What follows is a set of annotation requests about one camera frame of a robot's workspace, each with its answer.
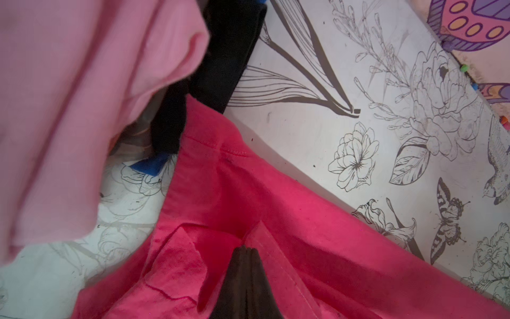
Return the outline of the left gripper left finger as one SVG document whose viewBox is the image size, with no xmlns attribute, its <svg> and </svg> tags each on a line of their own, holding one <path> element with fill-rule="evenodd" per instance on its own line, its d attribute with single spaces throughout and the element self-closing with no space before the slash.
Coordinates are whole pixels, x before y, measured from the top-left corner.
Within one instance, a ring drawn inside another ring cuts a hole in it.
<svg viewBox="0 0 510 319">
<path fill-rule="evenodd" d="M 228 264 L 228 269 L 210 319 L 246 318 L 247 315 L 247 249 L 238 247 Z"/>
</svg>

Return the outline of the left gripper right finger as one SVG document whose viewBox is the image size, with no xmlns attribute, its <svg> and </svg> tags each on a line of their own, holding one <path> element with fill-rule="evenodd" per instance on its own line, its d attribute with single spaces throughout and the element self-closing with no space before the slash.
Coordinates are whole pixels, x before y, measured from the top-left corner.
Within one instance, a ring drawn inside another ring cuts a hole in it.
<svg viewBox="0 0 510 319">
<path fill-rule="evenodd" d="M 250 279 L 246 289 L 246 318 L 283 319 L 258 251 L 249 248 L 248 256 Z"/>
</svg>

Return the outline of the magenta t-shirt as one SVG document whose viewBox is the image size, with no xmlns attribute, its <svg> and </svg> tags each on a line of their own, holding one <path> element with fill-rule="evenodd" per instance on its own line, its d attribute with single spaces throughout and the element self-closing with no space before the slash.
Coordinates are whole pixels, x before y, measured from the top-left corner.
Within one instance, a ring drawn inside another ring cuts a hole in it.
<svg viewBox="0 0 510 319">
<path fill-rule="evenodd" d="M 192 97 L 158 222 L 73 318 L 210 318 L 233 251 L 256 249 L 283 318 L 508 318 L 258 157 Z"/>
</svg>

